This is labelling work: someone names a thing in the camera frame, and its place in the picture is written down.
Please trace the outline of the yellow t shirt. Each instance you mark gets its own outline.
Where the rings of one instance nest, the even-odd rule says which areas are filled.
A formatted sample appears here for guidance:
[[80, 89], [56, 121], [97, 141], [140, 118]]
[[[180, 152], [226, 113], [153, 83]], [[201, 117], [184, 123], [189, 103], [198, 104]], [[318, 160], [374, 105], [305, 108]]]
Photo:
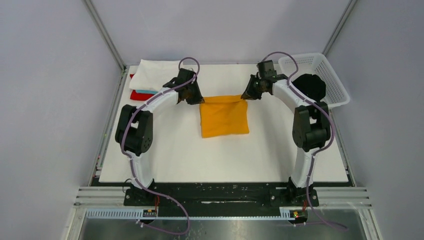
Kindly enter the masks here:
[[203, 138], [250, 133], [248, 103], [240, 95], [205, 97], [199, 113]]

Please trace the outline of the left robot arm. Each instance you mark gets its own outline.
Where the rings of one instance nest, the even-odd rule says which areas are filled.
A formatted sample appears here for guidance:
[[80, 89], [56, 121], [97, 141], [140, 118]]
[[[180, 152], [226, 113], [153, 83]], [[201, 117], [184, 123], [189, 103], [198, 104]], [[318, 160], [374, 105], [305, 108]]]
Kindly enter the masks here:
[[130, 164], [131, 183], [139, 188], [136, 199], [144, 206], [152, 204], [155, 192], [149, 150], [154, 141], [154, 118], [180, 102], [196, 105], [203, 102], [197, 83], [199, 71], [180, 68], [176, 77], [140, 106], [126, 104], [120, 111], [115, 141]]

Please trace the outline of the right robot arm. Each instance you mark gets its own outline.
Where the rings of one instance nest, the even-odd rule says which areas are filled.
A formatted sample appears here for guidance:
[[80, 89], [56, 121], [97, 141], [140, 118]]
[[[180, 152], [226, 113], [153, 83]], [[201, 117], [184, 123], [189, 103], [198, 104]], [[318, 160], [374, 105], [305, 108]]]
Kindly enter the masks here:
[[297, 147], [294, 170], [282, 197], [293, 206], [301, 205], [312, 192], [314, 168], [312, 153], [322, 149], [331, 139], [329, 108], [323, 101], [326, 84], [316, 74], [305, 73], [291, 81], [278, 74], [272, 60], [257, 64], [257, 73], [250, 76], [243, 100], [260, 100], [269, 93], [282, 101], [293, 113], [292, 139]]

